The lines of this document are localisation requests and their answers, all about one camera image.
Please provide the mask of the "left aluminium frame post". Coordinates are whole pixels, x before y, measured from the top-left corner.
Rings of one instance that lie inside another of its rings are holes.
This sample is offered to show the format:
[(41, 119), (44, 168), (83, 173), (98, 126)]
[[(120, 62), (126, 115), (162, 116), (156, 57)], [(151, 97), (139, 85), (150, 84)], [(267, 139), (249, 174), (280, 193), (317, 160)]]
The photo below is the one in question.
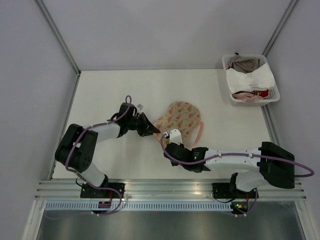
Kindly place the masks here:
[(81, 75), (81, 70), (79, 69), (74, 57), (71, 54), (70, 49), (68, 48), (61, 32), (59, 31), (48, 7), (46, 6), (43, 0), (34, 0), (34, 3), (38, 7), (40, 13), (42, 14), (44, 20), (48, 24), (50, 31), (52, 32), (53, 36), (55, 37), (59, 47), (61, 48), (64, 56), (66, 57), (68, 63), (72, 67), (75, 74), (79, 77)]

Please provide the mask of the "pink red garments in basket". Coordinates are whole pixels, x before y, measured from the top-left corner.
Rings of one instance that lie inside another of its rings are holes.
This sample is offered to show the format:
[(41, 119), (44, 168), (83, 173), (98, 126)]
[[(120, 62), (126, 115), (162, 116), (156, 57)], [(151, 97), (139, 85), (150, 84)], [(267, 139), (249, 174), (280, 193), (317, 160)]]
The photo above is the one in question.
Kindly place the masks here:
[(254, 90), (254, 91), (238, 91), (232, 94), (232, 97), (236, 100), (241, 100), (246, 103), (258, 102), (266, 99), (269, 96), (270, 91), (267, 90)]

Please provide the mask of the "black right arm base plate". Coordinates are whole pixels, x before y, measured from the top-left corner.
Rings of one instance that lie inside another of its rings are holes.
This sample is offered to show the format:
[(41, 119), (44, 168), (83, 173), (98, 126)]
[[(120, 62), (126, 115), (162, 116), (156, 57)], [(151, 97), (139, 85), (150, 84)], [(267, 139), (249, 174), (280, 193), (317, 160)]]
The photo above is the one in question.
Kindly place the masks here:
[(230, 203), (240, 197), (236, 191), (230, 190), (230, 184), (225, 182), (214, 182), (212, 186), (212, 197), (221, 203)]

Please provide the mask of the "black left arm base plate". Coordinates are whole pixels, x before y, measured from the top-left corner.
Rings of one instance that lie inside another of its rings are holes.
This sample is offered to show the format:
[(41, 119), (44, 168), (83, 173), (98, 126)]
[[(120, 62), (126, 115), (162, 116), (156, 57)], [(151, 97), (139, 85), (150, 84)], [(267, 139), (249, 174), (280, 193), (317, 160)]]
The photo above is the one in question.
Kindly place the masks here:
[(116, 190), (119, 192), (121, 197), (124, 197), (125, 184), (123, 182), (109, 182), (107, 190), (98, 189), (97, 187), (92, 187), (89, 184), (82, 184), (80, 198), (82, 199), (120, 199), (119, 195), (114, 192)]

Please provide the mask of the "white bra in basket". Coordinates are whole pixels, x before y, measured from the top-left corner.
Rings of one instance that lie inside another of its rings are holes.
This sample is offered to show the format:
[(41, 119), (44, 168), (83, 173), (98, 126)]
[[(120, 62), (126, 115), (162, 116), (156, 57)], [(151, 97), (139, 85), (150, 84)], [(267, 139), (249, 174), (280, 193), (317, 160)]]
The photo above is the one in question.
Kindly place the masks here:
[(240, 91), (270, 90), (276, 85), (274, 75), (268, 63), (263, 64), (251, 73), (242, 73), (230, 68), (226, 71), (226, 82), (232, 94)]

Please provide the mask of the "grey garment in basket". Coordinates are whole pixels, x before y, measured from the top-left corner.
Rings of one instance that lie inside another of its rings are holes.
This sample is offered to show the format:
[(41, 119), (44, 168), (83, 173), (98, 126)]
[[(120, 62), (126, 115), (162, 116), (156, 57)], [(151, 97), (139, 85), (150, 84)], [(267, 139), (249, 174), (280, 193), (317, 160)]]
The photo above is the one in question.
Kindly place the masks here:
[(248, 74), (257, 70), (260, 65), (260, 59), (256, 57), (246, 58), (236, 55), (230, 62), (229, 67), (237, 72)]

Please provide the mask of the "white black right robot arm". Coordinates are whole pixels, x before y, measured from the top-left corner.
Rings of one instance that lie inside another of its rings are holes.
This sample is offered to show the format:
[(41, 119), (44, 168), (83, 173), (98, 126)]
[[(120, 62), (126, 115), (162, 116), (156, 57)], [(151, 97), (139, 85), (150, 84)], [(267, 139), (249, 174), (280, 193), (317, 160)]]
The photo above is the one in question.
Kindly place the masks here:
[(189, 172), (234, 170), (228, 192), (235, 198), (262, 186), (287, 190), (295, 187), (295, 156), (269, 141), (257, 148), (233, 152), (207, 147), (187, 149), (174, 142), (162, 144), (161, 148), (172, 166), (180, 165)]

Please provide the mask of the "aluminium mounting rail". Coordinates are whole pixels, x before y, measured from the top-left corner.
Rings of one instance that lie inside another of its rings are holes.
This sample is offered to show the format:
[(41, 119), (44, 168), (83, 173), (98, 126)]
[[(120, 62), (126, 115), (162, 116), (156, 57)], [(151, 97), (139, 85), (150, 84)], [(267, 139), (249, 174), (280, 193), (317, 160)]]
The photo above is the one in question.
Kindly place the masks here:
[[(206, 201), (212, 197), (212, 183), (224, 179), (140, 179), (115, 180), (124, 183), (124, 198), (133, 201)], [(79, 200), (81, 188), (74, 179), (43, 180), (36, 187), (37, 200)], [(306, 193), (297, 181), (294, 189), (273, 186), (258, 188), (259, 201), (305, 201)]]

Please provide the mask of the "right aluminium frame post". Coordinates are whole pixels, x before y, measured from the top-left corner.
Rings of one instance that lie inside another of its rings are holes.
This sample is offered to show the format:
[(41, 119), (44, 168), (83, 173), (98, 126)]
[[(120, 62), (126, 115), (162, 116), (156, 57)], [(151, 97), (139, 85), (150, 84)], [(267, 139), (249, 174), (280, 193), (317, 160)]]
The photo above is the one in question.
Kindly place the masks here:
[(262, 55), (267, 57), (269, 53), (271, 52), (273, 46), (275, 45), (277, 39), (279, 38), (281, 32), (285, 28), (286, 24), (289, 22), (293, 12), (295, 11), (296, 7), (300, 3), (300, 0), (290, 0), (284, 13), (282, 14), (279, 22), (277, 23), (270, 39), (268, 40)]

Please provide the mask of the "aluminium frame post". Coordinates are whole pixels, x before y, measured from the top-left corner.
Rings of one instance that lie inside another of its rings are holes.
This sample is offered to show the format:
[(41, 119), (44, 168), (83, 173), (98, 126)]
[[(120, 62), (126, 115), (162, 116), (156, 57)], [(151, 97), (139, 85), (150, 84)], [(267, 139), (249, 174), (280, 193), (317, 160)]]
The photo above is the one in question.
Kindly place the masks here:
[(279, 38), (281, 32), (285, 28), (286, 24), (289, 22), (293, 12), (295, 11), (296, 7), (300, 3), (300, 0), (290, 0), (284, 13), (282, 14), (279, 22), (277, 23), (270, 39), (268, 40), (262, 55), (267, 57), (269, 53), (271, 52), (273, 46), (275, 45), (277, 39)]
[(34, 0), (34, 3), (38, 7), (40, 13), (42, 14), (44, 20), (48, 24), (50, 31), (52, 32), (53, 36), (55, 37), (59, 47), (61, 48), (64, 56), (66, 57), (68, 63), (72, 67), (75, 74), (79, 77), (81, 75), (81, 70), (79, 69), (74, 57), (71, 54), (70, 49), (68, 48), (61, 32), (59, 31), (48, 7), (46, 6), (43, 0)]

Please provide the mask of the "floral mesh laundry bag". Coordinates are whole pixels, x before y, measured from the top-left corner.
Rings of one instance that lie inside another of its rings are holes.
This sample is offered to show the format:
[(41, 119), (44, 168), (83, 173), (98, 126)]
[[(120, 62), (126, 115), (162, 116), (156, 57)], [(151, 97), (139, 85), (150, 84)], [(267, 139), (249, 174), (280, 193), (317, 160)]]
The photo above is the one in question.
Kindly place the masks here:
[(172, 102), (166, 112), (153, 124), (160, 132), (177, 129), (181, 133), (182, 143), (191, 149), (202, 137), (204, 123), (199, 109), (186, 101)]

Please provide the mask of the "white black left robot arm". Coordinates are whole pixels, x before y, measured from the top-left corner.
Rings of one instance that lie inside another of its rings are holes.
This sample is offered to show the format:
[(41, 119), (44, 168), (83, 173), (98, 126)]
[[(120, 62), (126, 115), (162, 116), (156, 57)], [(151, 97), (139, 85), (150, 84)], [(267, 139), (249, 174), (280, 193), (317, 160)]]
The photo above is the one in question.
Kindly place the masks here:
[(124, 102), (119, 112), (105, 122), (87, 127), (71, 124), (60, 141), (54, 158), (67, 171), (83, 179), (94, 195), (104, 198), (109, 193), (109, 178), (93, 163), (96, 145), (120, 138), (128, 131), (136, 131), (141, 137), (160, 133), (145, 113), (139, 112), (133, 104)]

